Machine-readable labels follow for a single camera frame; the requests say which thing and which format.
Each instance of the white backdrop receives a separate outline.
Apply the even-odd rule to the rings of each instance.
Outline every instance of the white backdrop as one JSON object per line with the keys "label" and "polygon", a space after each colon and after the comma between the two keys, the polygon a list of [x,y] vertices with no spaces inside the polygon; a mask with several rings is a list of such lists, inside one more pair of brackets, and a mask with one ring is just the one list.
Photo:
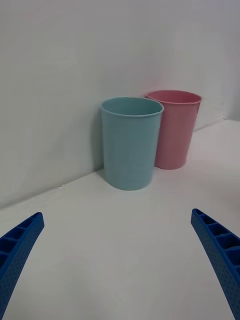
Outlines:
{"label": "white backdrop", "polygon": [[0,205],[102,166],[99,105],[202,95],[197,128],[238,93],[237,0],[0,2]]}

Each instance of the white table surface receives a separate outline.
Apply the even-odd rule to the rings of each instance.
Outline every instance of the white table surface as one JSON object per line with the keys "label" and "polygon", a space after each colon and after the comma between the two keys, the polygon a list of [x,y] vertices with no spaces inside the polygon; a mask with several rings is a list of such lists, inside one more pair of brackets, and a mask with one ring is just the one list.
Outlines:
{"label": "white table surface", "polygon": [[1,235],[45,221],[3,319],[234,319],[190,219],[199,208],[240,236],[239,138],[229,120],[195,132],[187,164],[142,190],[99,171],[1,210]]}

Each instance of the pink cup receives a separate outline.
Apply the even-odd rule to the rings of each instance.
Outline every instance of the pink cup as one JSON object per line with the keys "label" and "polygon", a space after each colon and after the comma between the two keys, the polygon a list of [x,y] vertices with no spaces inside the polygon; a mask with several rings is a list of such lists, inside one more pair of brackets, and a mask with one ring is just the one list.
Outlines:
{"label": "pink cup", "polygon": [[202,98],[194,93],[178,90],[150,92],[146,98],[164,106],[161,117],[155,166],[178,169],[184,166]]}

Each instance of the plastic cup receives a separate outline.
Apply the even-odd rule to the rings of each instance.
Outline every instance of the plastic cup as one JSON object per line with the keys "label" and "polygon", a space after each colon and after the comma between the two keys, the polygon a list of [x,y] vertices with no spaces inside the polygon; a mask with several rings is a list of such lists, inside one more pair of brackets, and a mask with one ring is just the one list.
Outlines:
{"label": "plastic cup", "polygon": [[117,97],[101,106],[105,180],[137,190],[153,176],[164,107],[146,98]]}
{"label": "plastic cup", "polygon": [[202,98],[178,90],[150,92],[147,98],[164,106],[157,143],[155,166],[178,169],[184,166]]}

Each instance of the light blue cup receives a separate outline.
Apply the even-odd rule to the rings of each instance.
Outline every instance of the light blue cup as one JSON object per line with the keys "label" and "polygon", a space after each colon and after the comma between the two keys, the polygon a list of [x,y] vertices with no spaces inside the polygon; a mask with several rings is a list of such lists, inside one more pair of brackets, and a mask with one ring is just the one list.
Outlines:
{"label": "light blue cup", "polygon": [[164,107],[146,98],[117,97],[101,106],[104,174],[115,188],[137,190],[153,176]]}

